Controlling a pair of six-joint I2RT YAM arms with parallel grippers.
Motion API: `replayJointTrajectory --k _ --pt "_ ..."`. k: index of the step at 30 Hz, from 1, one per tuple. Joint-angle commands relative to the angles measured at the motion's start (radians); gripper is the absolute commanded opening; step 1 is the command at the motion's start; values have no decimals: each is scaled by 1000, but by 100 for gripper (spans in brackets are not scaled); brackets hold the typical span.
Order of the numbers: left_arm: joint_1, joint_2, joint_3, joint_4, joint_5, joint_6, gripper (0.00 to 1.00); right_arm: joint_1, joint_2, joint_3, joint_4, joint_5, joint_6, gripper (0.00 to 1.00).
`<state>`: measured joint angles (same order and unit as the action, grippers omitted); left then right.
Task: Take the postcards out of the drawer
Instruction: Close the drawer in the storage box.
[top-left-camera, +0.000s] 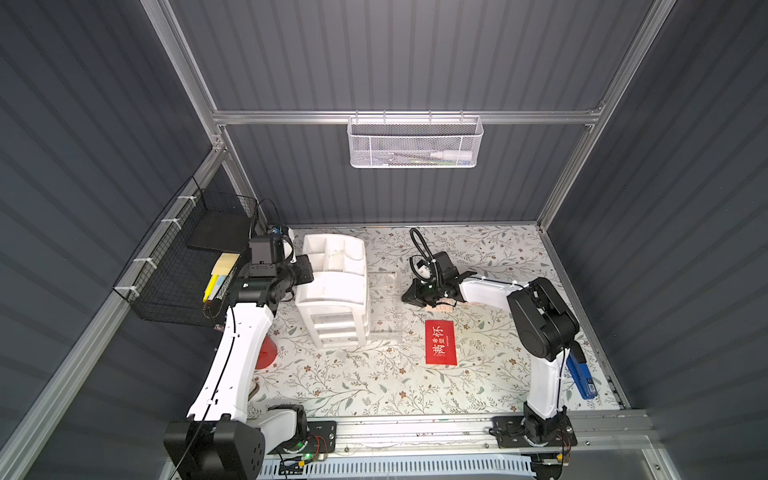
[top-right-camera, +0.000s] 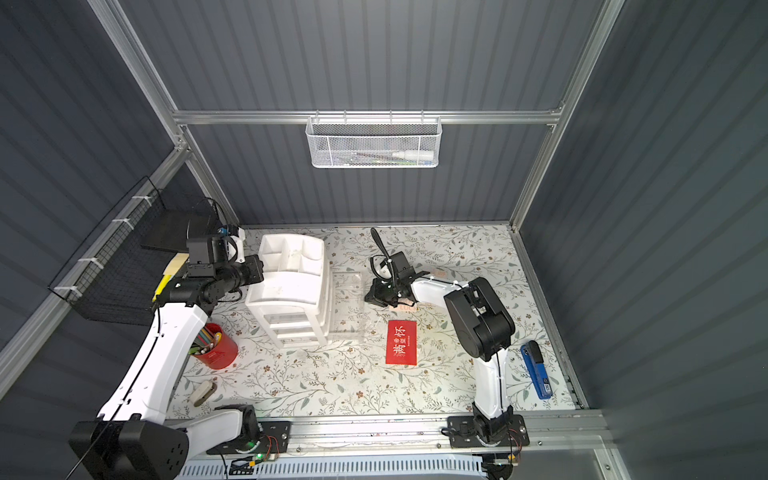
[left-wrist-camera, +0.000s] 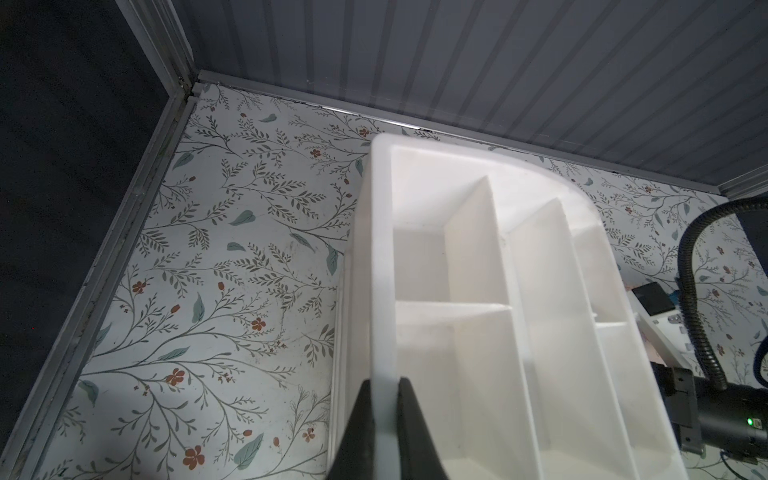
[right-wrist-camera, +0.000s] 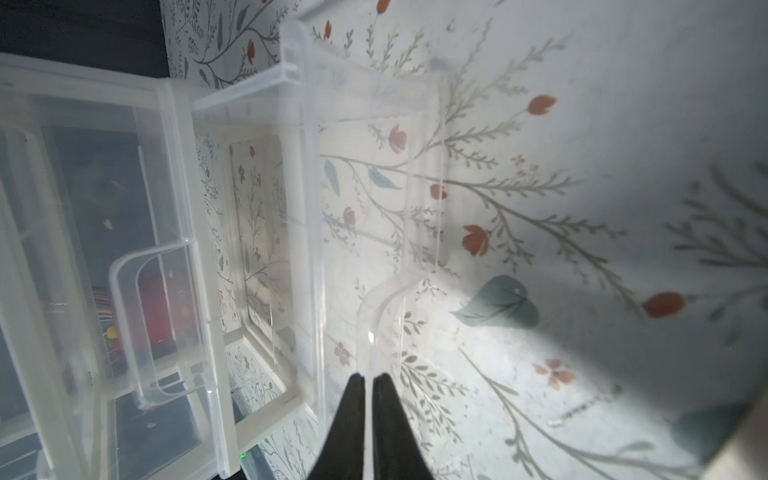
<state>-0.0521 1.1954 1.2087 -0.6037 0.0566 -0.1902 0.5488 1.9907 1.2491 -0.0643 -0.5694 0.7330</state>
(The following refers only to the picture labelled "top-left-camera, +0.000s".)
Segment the red chinese text postcard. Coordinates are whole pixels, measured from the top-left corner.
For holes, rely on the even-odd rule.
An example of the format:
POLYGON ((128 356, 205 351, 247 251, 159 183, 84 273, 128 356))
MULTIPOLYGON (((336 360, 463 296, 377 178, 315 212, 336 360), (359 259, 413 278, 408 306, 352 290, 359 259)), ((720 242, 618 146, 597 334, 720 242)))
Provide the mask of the red chinese text postcard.
POLYGON ((427 365, 456 366, 458 364, 453 322, 445 320, 425 322, 425 358, 427 365))

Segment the clear plastic drawer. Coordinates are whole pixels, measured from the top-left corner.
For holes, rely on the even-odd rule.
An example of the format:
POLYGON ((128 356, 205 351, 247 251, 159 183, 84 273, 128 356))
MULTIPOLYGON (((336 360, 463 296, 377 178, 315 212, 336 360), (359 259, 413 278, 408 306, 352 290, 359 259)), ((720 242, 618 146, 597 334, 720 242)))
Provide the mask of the clear plastic drawer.
POLYGON ((388 345, 404 341, 405 309, 401 301, 401 275, 394 271, 373 271, 368 274, 370 320, 369 339, 388 345))

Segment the white desk drawer organizer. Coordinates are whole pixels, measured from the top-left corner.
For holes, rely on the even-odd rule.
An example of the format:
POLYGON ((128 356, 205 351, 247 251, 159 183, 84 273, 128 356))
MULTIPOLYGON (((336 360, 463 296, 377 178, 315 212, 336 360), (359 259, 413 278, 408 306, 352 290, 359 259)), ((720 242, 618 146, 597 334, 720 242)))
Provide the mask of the white desk drawer organizer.
POLYGON ((364 241, 341 234, 309 234, 303 253, 314 279, 297 287, 295 305, 315 346, 366 345, 369 283, 364 241))

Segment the beige good luck postcard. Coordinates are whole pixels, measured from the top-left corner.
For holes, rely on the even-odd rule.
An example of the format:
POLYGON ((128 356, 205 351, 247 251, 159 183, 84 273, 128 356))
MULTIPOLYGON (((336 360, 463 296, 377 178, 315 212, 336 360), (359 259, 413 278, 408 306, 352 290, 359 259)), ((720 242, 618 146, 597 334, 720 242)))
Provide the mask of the beige good luck postcard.
POLYGON ((440 298, 425 306, 427 311, 452 312, 458 305, 458 301, 450 298, 440 298))

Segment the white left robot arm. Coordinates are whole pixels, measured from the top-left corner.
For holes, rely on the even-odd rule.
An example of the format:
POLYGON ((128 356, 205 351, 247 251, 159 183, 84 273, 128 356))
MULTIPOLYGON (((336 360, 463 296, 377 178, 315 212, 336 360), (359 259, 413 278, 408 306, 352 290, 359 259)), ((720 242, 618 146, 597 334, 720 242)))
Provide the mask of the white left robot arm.
POLYGON ((273 450, 307 443, 303 407, 271 407, 248 422, 251 382, 279 303, 313 280, 310 261, 297 255, 290 232, 249 240, 222 298, 225 327, 215 358, 185 419, 169 423, 163 444, 171 478, 255 479, 273 450))

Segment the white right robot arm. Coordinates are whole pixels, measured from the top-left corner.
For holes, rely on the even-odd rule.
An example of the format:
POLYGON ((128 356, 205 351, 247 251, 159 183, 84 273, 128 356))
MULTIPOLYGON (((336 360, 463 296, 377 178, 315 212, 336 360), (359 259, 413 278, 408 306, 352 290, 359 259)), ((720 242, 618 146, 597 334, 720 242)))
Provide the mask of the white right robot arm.
POLYGON ((562 374, 580 325, 554 284, 538 277, 524 284, 463 273, 447 253, 408 260, 414 280, 402 301, 436 307, 442 300, 491 306, 511 315, 518 338, 531 356, 530 388, 522 427, 527 439, 543 445, 566 429, 560 404, 562 374))

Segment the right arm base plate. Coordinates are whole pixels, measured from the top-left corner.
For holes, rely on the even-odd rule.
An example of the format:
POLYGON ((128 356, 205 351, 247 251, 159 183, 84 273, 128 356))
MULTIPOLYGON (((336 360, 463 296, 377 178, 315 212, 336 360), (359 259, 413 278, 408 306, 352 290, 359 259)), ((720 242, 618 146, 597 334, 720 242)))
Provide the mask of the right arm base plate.
POLYGON ((499 448, 556 447, 569 450, 578 445, 570 418, 563 413, 540 420, 535 416, 496 416, 488 433, 499 448))

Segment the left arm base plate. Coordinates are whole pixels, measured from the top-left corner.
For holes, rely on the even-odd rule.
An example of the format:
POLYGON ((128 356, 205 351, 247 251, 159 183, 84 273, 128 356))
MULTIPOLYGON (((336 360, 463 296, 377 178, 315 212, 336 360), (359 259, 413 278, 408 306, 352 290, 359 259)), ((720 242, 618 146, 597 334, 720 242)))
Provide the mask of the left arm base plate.
POLYGON ((303 441, 303 454, 330 454, 335 452, 338 423, 332 420, 310 420, 307 438, 303 441))

